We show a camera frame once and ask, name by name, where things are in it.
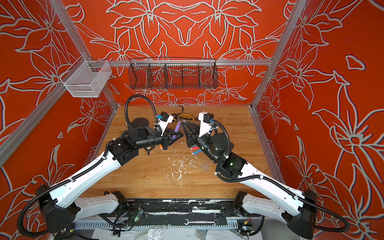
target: red floral wallpaper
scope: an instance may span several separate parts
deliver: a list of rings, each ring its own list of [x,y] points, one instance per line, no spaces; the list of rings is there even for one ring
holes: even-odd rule
[[[93,159],[112,113],[103,93],[99,98],[73,98],[64,93],[1,167],[0,239],[20,236],[18,213],[41,184],[60,182]],[[37,232],[45,229],[44,224],[37,204],[33,205],[24,225]]]
[[[95,60],[271,58],[294,6],[293,0],[275,0],[273,4],[267,0],[63,3]],[[266,66],[218,70],[219,88],[215,90],[133,90],[124,67],[114,68],[108,86],[118,103],[141,93],[156,104],[248,104]]]
[[[384,235],[383,21],[382,1],[308,1],[257,106],[286,183],[351,223],[315,239]]]
[[[80,56],[48,0],[0,2],[0,145]]]

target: white mesh basket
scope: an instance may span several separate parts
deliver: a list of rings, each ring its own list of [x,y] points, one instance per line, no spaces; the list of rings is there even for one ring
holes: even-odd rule
[[[79,64],[79,68],[63,82],[65,88],[73,97],[97,98],[112,74],[108,61],[104,63],[99,72],[92,72],[86,61],[79,62]]]

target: black wire basket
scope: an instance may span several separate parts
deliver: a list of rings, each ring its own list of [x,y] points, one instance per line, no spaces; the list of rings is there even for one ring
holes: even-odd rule
[[[215,59],[131,58],[129,86],[133,89],[215,89]]]

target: black and white robotic arm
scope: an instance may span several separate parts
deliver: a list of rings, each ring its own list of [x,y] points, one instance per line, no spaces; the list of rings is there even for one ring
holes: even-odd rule
[[[137,118],[130,122],[127,107],[130,100],[144,98],[154,111],[155,129],[149,127],[145,118]],[[90,186],[108,173],[125,165],[139,155],[139,149],[145,149],[149,155],[156,145],[162,145],[164,150],[179,140],[183,134],[167,128],[173,116],[162,112],[156,114],[152,102],[142,95],[133,95],[127,99],[125,106],[127,130],[118,139],[109,141],[105,151],[94,161],[80,169],[71,177],[54,185],[43,185],[36,191],[36,197],[27,203],[18,218],[18,230],[28,237],[38,237],[46,233],[56,233],[55,239],[64,239],[71,235],[68,230],[74,229],[74,222],[85,217],[99,215],[114,227],[126,226],[112,223],[103,214],[117,213],[129,210],[126,198],[120,192],[106,193],[104,196],[79,198]],[[348,222],[338,214],[316,205],[316,195],[307,190],[305,193],[286,186],[266,174],[262,173],[245,159],[232,152],[234,144],[224,126],[214,120],[214,116],[207,112],[199,114],[200,125],[183,121],[187,145],[197,145],[206,156],[217,164],[215,175],[226,182],[240,182],[269,199],[254,197],[246,192],[239,192],[233,205],[241,214],[260,214],[277,219],[296,234],[311,239],[314,228],[325,231],[344,232],[349,229]],[[223,133],[217,132],[219,126]],[[38,202],[41,213],[47,225],[47,230],[30,232],[25,229],[23,220],[28,209]],[[340,219],[345,226],[342,228],[324,228],[316,226],[316,211],[320,209]]]

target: wood surface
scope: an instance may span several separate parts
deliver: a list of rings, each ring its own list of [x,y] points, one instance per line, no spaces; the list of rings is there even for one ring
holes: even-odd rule
[[[156,111],[179,113],[178,106],[157,106]],[[198,116],[206,111],[214,114],[228,131],[235,147],[233,152],[243,157],[253,166],[271,176],[269,166],[257,137],[249,109],[246,106],[184,106],[184,113]],[[147,118],[150,127],[154,126],[154,115],[150,106],[129,106],[129,120]],[[174,129],[176,122],[168,125]],[[112,121],[100,148],[112,138],[118,138],[126,130],[124,107],[121,106]],[[139,155],[124,166],[100,179],[82,197],[101,196],[104,191],[120,191],[127,198],[234,198],[238,191],[263,197],[252,188],[240,183],[226,183],[215,176],[216,165],[202,152],[192,155],[187,148],[185,136],[167,150],[157,146],[148,156],[143,149]]]

